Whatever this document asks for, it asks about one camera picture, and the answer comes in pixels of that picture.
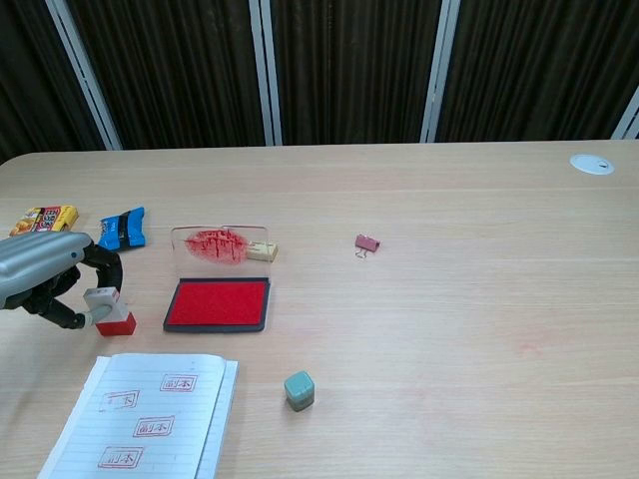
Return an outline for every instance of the curtain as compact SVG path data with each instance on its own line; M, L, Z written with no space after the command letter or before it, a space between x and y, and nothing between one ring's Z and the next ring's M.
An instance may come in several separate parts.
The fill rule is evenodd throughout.
M263 145L246 0L68 0L127 149Z
M284 142L418 142L440 0L273 0Z
M609 139L638 84L635 0L462 1L436 138Z
M0 164L104 146L44 1L0 2Z

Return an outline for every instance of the notebook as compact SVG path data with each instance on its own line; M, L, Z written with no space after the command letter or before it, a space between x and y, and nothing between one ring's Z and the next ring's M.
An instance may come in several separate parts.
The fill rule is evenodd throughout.
M38 478L213 478L237 367L206 354L98 357Z

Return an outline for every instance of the red ink smear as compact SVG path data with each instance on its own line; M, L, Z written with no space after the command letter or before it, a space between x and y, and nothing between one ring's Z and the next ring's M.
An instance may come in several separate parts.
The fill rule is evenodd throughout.
M519 355L520 356L524 356L527 354L533 354L537 357L541 357L541 350L539 349L539 347L537 347L534 344L531 344L529 342L525 342L521 345L519 345Z
M228 230L207 230L186 239L189 252L211 262L238 264L247 258L249 242Z

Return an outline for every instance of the candy wrapper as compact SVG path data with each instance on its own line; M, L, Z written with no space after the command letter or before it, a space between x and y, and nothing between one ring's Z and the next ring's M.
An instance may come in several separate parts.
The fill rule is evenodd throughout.
M98 244L111 251L144 246L146 240L142 233L143 217L144 208L140 207L118 217L102 219L102 234Z
M29 232L65 232L71 229L77 218L78 210L69 205L32 208L9 232L9 236L14 237Z

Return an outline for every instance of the red stamp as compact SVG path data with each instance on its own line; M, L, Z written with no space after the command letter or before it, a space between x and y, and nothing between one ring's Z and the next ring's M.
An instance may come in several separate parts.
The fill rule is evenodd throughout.
M98 467L104 469L135 469L138 467L144 447L107 447Z
M108 392L102 396L100 412L136 407L139 395L140 391Z
M168 436L173 429L176 416L141 417L133 437Z
M238 264L247 258L249 242L228 230L204 230L190 235L185 243L193 256L207 261Z
M165 374L161 391L193 392L198 376L193 374Z

